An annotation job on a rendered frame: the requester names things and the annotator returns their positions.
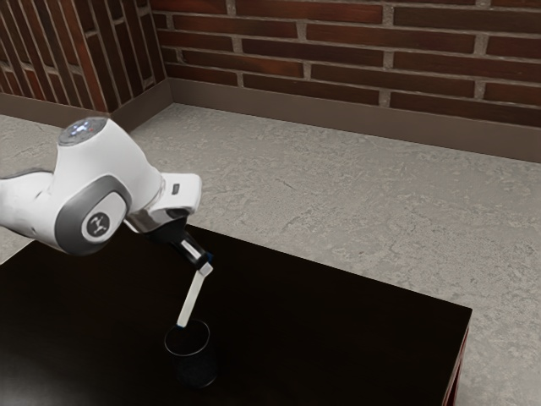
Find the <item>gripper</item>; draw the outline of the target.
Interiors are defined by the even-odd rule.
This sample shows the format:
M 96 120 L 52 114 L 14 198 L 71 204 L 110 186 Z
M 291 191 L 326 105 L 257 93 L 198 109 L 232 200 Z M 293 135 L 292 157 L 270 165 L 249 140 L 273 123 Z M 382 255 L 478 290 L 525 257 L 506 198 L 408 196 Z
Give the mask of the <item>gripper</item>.
M 206 263 L 206 251 L 193 239 L 186 238 L 187 219 L 187 217 L 174 219 L 145 233 L 145 237 L 156 244 L 178 244 L 179 252 L 192 266 L 203 266 Z

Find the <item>white pen with blue tip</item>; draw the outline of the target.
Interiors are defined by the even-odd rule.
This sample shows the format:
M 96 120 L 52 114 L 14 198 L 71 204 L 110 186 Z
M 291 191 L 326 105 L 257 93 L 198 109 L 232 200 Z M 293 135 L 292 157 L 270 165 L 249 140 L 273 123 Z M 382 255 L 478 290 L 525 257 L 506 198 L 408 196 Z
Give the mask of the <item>white pen with blue tip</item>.
M 195 303 L 199 296 L 199 292 L 202 289 L 204 280 L 213 271 L 213 267 L 211 265 L 213 255 L 208 254 L 208 256 L 208 261 L 198 271 L 195 272 L 187 296 L 184 300 L 182 309 L 179 313 L 177 319 L 177 326 L 181 328 L 185 328 L 188 325 L 190 316 L 194 310 Z

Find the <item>black mesh pen holder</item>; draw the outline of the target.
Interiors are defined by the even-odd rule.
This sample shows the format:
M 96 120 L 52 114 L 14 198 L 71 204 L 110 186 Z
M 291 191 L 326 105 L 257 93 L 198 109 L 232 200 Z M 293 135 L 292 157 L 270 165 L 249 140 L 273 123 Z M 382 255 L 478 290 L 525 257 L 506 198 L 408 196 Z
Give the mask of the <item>black mesh pen holder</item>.
M 216 351 L 204 321 L 190 320 L 185 327 L 172 327 L 164 338 L 164 347 L 176 379 L 185 387 L 201 389 L 217 378 Z

